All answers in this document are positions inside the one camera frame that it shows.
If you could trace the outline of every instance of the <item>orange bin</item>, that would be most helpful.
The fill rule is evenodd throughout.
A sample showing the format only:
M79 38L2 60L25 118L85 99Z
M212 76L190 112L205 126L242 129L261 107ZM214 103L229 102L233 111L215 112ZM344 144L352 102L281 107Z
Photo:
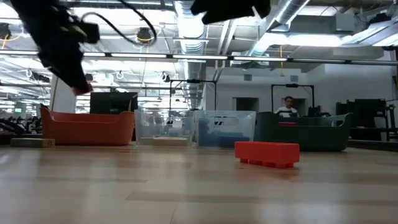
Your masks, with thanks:
M123 146L131 142L134 113L71 114L41 108L43 138L56 145Z

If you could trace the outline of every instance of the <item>man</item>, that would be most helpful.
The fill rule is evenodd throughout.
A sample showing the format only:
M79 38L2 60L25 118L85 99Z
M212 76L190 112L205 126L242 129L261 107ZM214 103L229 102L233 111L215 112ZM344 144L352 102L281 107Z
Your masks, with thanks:
M290 117L298 117L299 113L297 112L296 109L293 108L293 97L291 96L286 96L285 97L285 106L279 108L277 111L275 111L275 114L284 117L284 118L290 118Z

